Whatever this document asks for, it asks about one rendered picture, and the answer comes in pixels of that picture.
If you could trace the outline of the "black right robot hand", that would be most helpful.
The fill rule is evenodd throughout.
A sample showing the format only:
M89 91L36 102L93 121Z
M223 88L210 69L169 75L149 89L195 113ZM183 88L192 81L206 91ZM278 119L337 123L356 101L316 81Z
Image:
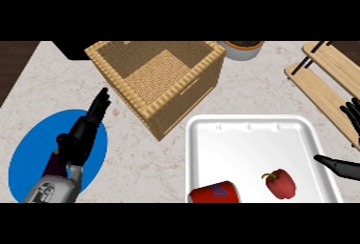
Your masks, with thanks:
M341 111L350 119L353 128L359 134L360 143L360 100L356 97L341 106ZM319 162L338 177L360 181L360 163L343 161L321 154L315 156L315 161Z

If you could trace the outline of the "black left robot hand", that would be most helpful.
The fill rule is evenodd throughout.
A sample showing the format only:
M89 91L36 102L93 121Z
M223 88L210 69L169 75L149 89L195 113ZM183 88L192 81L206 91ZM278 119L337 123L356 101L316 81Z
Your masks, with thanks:
M88 111L68 133L57 137L61 162L83 166L95 145L98 129L105 118L105 111L111 104L108 88L102 88Z

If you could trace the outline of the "red bell pepper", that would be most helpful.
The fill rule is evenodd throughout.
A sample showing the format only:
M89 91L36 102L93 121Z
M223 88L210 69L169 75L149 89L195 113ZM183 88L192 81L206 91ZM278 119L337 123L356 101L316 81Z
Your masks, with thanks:
M291 199L296 196L296 182L284 169L275 170L262 176L266 179L266 186L279 199Z

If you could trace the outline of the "white rectangular tray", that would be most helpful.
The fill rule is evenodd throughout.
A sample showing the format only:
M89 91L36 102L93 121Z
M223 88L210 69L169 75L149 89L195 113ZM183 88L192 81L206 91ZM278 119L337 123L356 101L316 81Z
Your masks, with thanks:
M186 126L186 189L231 181L244 203L279 203L265 175L282 169L296 182L290 203L341 203L316 129L294 114L206 114Z

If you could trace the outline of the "wooden tiered shelf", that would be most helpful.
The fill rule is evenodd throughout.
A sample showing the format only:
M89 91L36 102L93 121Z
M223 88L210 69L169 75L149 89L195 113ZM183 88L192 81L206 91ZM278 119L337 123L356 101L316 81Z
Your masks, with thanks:
M331 41L313 41L301 48L306 57L285 68L287 78L313 101L318 109L360 151L360 136L341 106L360 100L360 66Z

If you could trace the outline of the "blue oval placemat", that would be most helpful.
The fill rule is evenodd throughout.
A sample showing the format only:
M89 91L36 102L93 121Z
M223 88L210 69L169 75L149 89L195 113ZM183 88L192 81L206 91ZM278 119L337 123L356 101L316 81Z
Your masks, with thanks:
M23 202L43 176L51 154L58 148L57 136L71 130L85 110L65 110L51 115L24 135L15 148L9 166L9 188L15 200ZM107 129L101 124L93 150L83 168L82 189L92 183L107 155Z

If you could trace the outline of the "square wicker basket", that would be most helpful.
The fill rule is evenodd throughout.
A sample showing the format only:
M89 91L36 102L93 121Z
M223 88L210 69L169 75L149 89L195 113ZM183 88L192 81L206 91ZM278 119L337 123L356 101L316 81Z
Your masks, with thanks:
M163 139L219 84L214 41L101 41L85 50L108 85Z

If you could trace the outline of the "black appliance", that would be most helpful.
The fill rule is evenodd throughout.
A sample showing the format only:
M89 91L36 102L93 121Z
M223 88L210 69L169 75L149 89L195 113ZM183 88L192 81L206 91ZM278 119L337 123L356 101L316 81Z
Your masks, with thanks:
M95 40L55 41L54 44L73 61L89 60L85 50L96 43Z

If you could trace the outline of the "red can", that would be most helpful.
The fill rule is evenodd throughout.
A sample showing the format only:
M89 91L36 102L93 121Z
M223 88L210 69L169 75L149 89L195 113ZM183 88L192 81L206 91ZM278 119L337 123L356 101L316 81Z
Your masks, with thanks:
M239 203L241 196L235 184L223 181L192 189L189 200L192 203Z

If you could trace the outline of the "white plant pot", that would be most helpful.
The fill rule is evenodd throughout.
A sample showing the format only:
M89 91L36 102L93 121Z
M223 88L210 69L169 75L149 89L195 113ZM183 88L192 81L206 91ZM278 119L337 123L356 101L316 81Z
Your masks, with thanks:
M263 44L263 41L259 41L253 46L238 46L229 41L220 41L219 44L225 47L226 49L226 57L235 61L248 61L253 58L256 58Z

